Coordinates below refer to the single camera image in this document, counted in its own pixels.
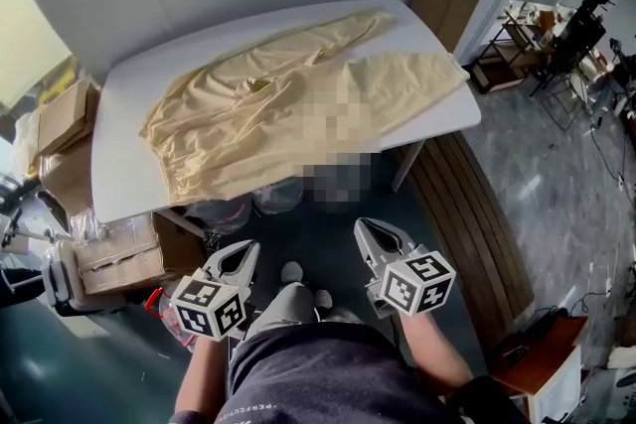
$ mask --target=beige cloth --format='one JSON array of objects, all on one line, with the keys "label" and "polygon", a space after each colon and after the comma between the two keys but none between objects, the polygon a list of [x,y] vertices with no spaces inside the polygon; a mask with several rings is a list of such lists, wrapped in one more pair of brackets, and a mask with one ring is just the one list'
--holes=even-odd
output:
[{"label": "beige cloth", "polygon": [[178,78],[140,132],[170,203],[229,200],[333,154],[369,150],[466,79],[446,53],[337,58],[393,22],[385,11],[360,11],[275,34]]}]

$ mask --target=white sneaker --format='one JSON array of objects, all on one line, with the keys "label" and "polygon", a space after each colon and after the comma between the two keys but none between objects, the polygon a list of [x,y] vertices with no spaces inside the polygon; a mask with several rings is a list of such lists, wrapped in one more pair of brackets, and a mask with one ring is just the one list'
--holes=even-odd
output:
[{"label": "white sneaker", "polygon": [[288,261],[280,270],[280,281],[283,284],[300,283],[302,281],[302,267],[297,261]]},{"label": "white sneaker", "polygon": [[316,295],[314,296],[314,307],[330,310],[334,307],[334,300],[331,297],[331,294],[327,290],[317,290]]}]

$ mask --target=white table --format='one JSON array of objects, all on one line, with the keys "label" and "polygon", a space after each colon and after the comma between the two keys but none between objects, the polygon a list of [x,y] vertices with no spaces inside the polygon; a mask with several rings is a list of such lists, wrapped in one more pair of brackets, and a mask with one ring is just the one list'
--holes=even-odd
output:
[{"label": "white table", "polygon": [[[181,74],[236,47],[296,26],[328,21],[367,7],[383,7],[397,16],[387,33],[347,51],[349,60],[385,51],[435,52],[441,44],[399,0],[361,0],[304,6],[242,20],[161,45],[115,66],[104,85],[92,138],[92,196],[97,219],[109,222],[168,207],[168,191],[159,163],[138,133],[150,108]],[[380,140],[382,150],[413,145],[394,189],[406,175],[423,140],[473,126],[481,113],[468,86]]]}]

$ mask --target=pant leg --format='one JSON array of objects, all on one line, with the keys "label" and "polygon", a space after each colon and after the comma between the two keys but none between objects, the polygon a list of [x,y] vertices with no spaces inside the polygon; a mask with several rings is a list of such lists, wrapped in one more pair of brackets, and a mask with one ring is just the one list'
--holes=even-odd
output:
[{"label": "pant leg", "polygon": [[323,322],[341,322],[343,324],[363,324],[363,321],[358,318],[353,311],[336,306],[329,315],[323,320]]},{"label": "pant leg", "polygon": [[262,315],[251,324],[245,339],[253,338],[263,331],[317,321],[314,295],[300,283],[291,283],[282,289]]}]

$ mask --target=person's arm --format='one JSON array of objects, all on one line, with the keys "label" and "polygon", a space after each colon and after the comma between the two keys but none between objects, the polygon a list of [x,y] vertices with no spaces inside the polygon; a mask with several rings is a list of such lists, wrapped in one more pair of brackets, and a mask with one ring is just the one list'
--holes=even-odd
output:
[{"label": "person's arm", "polygon": [[473,378],[468,364],[430,314],[410,317],[400,313],[399,319],[417,369],[439,394],[451,394]]},{"label": "person's arm", "polygon": [[527,424],[499,383],[490,376],[473,377],[468,364],[448,342],[429,314],[400,314],[406,341],[418,370],[448,406],[475,424]]},{"label": "person's arm", "polygon": [[175,414],[197,412],[206,422],[214,422],[226,399],[226,341],[217,343],[197,338],[195,350],[181,383]]}]

